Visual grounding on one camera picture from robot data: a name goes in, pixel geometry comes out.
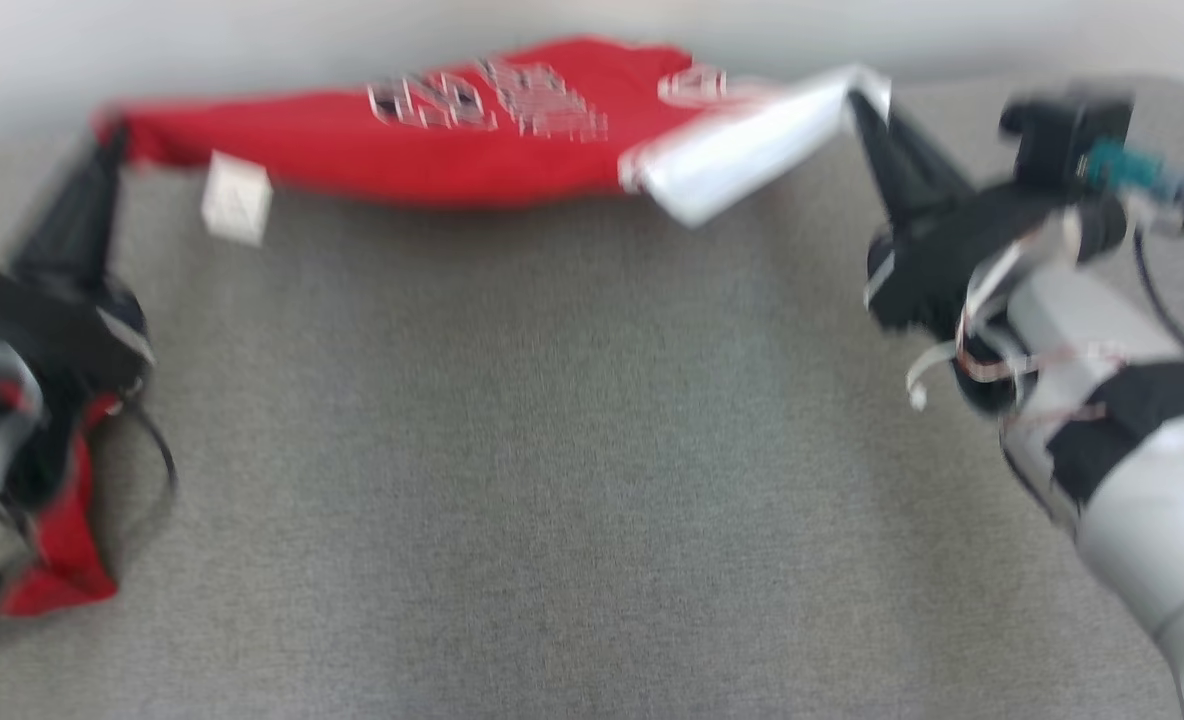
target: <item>red cloth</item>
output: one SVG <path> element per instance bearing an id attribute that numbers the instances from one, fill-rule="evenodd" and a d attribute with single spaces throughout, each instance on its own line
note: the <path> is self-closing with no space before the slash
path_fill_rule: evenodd
<path id="1" fill-rule="evenodd" d="M 223 152 L 340 195 L 519 206 L 623 192 L 624 152 L 704 111 L 669 104 L 664 86 L 723 88 L 714 73 L 675 47 L 574 38 L 350 90 L 128 105 L 109 118 L 129 126 L 130 161 L 194 167 Z"/>
<path id="2" fill-rule="evenodd" d="M 85 443 L 85 432 L 107 418 L 116 401 L 116 397 L 103 396 L 86 410 L 85 425 L 72 439 L 70 477 L 60 495 L 36 519 L 40 559 L 7 593 L 4 615 L 26 618 L 116 594 L 116 581 L 103 568 L 86 521 L 94 477 Z"/>

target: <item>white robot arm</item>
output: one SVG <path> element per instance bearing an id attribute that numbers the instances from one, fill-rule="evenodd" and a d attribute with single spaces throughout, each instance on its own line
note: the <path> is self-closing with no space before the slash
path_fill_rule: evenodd
<path id="1" fill-rule="evenodd" d="M 1016 173 L 983 191 L 897 109 L 884 122 L 851 102 L 890 217 L 868 310 L 939 338 L 929 359 L 999 424 L 1014 474 L 1164 652 L 1184 712 L 1184 333 L 1156 298 L 1141 217 L 1177 211 L 1184 232 L 1184 182 L 1124 149 L 1122 97 L 1011 104 Z M 1158 319 L 1080 266 L 1127 236 Z"/>

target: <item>red shirt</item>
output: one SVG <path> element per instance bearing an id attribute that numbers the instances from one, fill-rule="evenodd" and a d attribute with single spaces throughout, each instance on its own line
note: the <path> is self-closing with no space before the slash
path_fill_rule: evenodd
<path id="1" fill-rule="evenodd" d="M 575 38 L 355 90 L 120 112 L 130 160 L 189 167 L 225 152 L 340 195 L 513 206 L 623 192 L 624 152 L 703 112 L 659 98 L 687 70 L 712 73 L 675 47 Z"/>

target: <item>white tag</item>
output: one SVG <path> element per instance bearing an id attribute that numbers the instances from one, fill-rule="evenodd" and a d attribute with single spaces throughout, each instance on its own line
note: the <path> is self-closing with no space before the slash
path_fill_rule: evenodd
<path id="1" fill-rule="evenodd" d="M 272 182 L 262 165 L 214 152 L 200 201 L 205 229 L 226 240 L 263 245 L 271 206 Z"/>

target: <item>gray fabric surface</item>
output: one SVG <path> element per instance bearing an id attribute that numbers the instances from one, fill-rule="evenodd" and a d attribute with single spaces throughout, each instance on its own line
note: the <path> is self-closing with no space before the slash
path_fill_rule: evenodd
<path id="1" fill-rule="evenodd" d="M 1005 96 L 900 88 L 972 172 Z M 1184 88 L 1135 137 L 1184 163 Z M 1 238 L 63 143 L 0 146 Z M 1009 477 L 925 338 L 860 303 L 852 140 L 696 232 L 644 200 L 519 213 L 282 191 L 207 237 L 135 174 L 156 448 L 97 437 L 115 602 L 0 632 L 0 719 L 1171 719 L 1158 652 Z M 1156 274 L 1184 319 L 1184 243 Z M 1103 270 L 1139 297 L 1126 253 Z"/>

